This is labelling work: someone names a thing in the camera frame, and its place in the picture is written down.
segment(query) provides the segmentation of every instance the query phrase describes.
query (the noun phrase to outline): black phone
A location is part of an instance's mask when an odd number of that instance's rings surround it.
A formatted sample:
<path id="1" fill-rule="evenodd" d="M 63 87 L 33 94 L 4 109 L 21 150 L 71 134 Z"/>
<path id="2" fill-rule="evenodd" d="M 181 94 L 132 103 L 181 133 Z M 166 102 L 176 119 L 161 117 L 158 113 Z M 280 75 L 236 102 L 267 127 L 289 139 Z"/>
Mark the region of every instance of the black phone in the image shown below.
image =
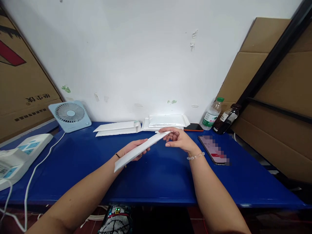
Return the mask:
<path id="1" fill-rule="evenodd" d="M 199 124 L 191 123 L 189 126 L 184 127 L 184 131 L 203 132 L 203 128 Z"/>
<path id="2" fill-rule="evenodd" d="M 198 136 L 199 141 L 202 143 L 202 146 L 205 148 L 212 162 L 216 165 L 226 165 L 227 159 L 221 158 L 215 151 L 215 144 L 213 139 L 210 136 Z"/>

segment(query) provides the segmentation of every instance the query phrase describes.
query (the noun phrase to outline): brown bottle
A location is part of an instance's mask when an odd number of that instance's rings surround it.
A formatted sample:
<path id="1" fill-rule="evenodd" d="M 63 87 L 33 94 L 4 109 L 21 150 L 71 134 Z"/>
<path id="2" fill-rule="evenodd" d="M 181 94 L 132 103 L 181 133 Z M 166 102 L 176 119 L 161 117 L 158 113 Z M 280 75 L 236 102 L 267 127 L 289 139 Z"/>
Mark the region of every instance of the brown bottle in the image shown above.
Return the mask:
<path id="1" fill-rule="evenodd" d="M 231 108 L 222 114 L 220 119 L 216 120 L 213 125 L 213 130 L 217 134 L 223 134 L 230 127 L 230 125 L 234 122 L 234 120 L 238 117 L 239 110 L 241 109 L 241 105 L 232 104 Z"/>

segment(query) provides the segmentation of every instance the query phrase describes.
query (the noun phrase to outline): light blue fan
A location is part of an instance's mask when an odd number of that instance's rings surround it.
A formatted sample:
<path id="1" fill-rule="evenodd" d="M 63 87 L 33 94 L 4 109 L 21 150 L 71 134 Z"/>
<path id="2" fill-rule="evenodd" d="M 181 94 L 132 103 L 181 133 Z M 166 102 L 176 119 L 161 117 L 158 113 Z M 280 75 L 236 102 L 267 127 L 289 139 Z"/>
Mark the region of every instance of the light blue fan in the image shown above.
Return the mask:
<path id="1" fill-rule="evenodd" d="M 49 109 L 67 133 L 89 127 L 92 124 L 80 101 L 52 104 L 49 105 Z"/>

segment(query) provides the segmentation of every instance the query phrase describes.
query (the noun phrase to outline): hand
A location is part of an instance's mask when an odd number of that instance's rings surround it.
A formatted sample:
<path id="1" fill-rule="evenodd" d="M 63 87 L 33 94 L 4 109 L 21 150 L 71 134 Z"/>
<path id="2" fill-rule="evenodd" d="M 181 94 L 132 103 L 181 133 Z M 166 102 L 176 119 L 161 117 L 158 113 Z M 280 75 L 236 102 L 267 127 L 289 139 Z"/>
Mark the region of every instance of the hand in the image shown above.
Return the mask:
<path id="1" fill-rule="evenodd" d="M 133 150 L 135 147 L 143 144 L 146 142 L 148 139 L 142 139 L 142 140 L 136 140 L 136 141 L 131 141 L 129 144 L 127 144 L 125 147 L 123 147 L 121 150 L 117 152 L 119 157 L 123 157 L 126 153 L 129 151 Z M 142 158 L 143 154 L 146 154 L 147 151 L 150 151 L 150 147 L 148 147 L 146 150 L 143 151 L 139 156 L 137 156 L 134 160 L 132 161 L 138 161 L 140 158 Z"/>
<path id="2" fill-rule="evenodd" d="M 182 129 L 166 127 L 159 130 L 160 133 L 166 131 L 172 131 L 163 138 L 167 142 L 166 147 L 179 147 L 185 152 L 194 155 L 201 153 L 198 145 Z"/>

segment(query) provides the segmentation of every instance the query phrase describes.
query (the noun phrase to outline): green bottle cap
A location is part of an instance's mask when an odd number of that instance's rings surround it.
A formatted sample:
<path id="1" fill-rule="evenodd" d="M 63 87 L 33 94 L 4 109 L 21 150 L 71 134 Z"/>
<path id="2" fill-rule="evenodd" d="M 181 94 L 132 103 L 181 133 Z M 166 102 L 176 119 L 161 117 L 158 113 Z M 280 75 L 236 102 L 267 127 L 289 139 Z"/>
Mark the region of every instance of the green bottle cap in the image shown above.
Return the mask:
<path id="1" fill-rule="evenodd" d="M 218 97 L 218 98 L 217 98 L 217 101 L 223 102 L 223 101 L 224 101 L 224 98 Z"/>

